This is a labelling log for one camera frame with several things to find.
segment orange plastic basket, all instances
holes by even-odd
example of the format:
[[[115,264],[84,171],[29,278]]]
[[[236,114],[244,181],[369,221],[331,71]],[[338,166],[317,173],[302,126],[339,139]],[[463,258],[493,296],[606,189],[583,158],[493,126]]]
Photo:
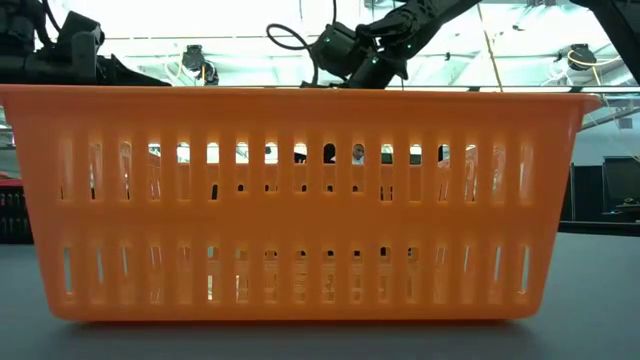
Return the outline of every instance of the orange plastic basket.
[[[599,106],[557,94],[30,86],[3,86],[0,101],[49,306],[88,321],[532,315],[574,137]],[[183,142],[189,163],[178,163]],[[335,164],[323,164],[326,143]],[[381,164],[383,144],[393,164]]]

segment ceiling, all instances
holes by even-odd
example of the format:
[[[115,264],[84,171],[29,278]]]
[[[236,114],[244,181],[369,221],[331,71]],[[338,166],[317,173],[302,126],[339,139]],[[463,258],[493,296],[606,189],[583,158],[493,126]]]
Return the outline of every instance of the ceiling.
[[[181,53],[190,44],[203,46],[219,72],[220,85],[298,86],[311,79],[308,55],[271,43],[265,28],[269,23],[282,23],[313,42],[332,16],[331,0],[50,2],[58,22],[69,9],[101,22],[107,35],[102,53],[116,54],[132,69],[177,86],[195,85],[190,74],[177,76]],[[566,60],[556,61],[559,51],[575,43],[588,44],[599,62],[618,57],[593,14],[568,1],[535,7],[527,2],[483,1],[484,24],[475,7],[446,24],[409,61],[409,80],[401,83],[395,78],[391,85],[496,86],[483,29],[491,39],[498,73],[506,86],[597,85],[592,72],[568,70]],[[380,19],[394,6],[392,0],[337,0],[337,4],[338,21],[351,28]],[[280,40],[298,45],[293,38]],[[604,84],[637,85],[621,60],[600,66],[598,71]],[[320,83],[329,82],[338,79],[321,73]]]

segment black monitor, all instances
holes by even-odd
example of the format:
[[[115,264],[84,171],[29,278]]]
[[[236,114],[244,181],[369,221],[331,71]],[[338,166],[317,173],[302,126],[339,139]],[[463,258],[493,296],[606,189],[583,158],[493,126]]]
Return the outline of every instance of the black monitor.
[[[626,199],[640,201],[640,162],[630,156],[606,157],[602,165],[604,206],[614,211]]]

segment gray table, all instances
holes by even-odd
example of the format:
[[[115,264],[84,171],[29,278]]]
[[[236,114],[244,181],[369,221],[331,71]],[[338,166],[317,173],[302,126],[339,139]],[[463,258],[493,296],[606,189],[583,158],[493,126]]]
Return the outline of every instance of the gray table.
[[[640,238],[558,235],[538,315],[421,325],[74,324],[0,246],[0,359],[640,359]]]

